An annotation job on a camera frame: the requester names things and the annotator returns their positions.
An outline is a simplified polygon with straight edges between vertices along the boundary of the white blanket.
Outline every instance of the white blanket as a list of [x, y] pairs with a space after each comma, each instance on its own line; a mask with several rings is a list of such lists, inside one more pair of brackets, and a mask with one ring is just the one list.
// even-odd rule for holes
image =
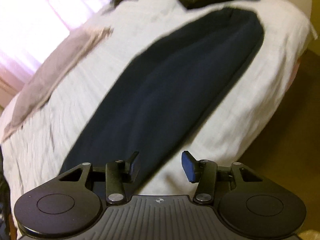
[[[160, 37], [223, 6], [255, 11], [265, 40], [248, 70], [188, 142], [142, 188], [142, 194], [192, 194], [180, 164], [183, 150], [229, 166], [265, 127], [282, 100], [303, 51], [310, 22], [284, 0], [238, 0], [186, 11], [177, 0], [127, 0], [86, 24], [111, 26], [112, 36], [83, 59], [49, 102], [2, 144], [12, 210], [24, 193], [54, 178], [80, 132], [130, 60]], [[10, 118], [14, 101], [0, 126]]]

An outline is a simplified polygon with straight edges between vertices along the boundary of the crosshair symbol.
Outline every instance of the crosshair symbol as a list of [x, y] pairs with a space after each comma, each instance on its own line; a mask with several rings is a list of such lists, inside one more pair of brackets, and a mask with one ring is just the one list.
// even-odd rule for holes
[[164, 199], [163, 198], [157, 198], [156, 201], [160, 204], [160, 203], [162, 203], [164, 201]]

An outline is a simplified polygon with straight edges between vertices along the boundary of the white bedspread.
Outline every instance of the white bedspread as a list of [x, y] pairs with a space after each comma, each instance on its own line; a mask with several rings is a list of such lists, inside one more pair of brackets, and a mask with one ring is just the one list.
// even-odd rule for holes
[[[180, 153], [219, 165], [236, 161], [265, 127], [282, 100], [292, 68], [303, 51], [310, 22], [284, 0], [234, 2], [186, 11], [177, 0], [128, 0], [107, 7], [86, 24], [111, 26], [112, 36], [73, 69], [49, 102], [2, 144], [12, 210], [27, 191], [54, 178], [78, 135], [129, 61], [156, 39], [225, 5], [257, 12], [265, 40], [252, 64], [201, 129], [151, 178], [142, 194], [192, 194]], [[4, 111], [0, 127], [12, 114]]]

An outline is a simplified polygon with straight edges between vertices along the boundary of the sheer white curtain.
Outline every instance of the sheer white curtain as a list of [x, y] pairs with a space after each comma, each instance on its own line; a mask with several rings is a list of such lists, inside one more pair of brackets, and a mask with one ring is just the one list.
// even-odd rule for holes
[[110, 0], [0, 0], [0, 106], [41, 63]]

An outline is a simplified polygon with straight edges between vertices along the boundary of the wooden floor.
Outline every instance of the wooden floor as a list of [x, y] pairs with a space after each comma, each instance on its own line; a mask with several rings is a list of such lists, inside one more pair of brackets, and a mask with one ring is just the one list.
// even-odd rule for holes
[[[320, 57], [307, 51], [278, 110], [240, 161], [298, 195], [320, 232]], [[315, 234], [305, 239], [320, 239]]]

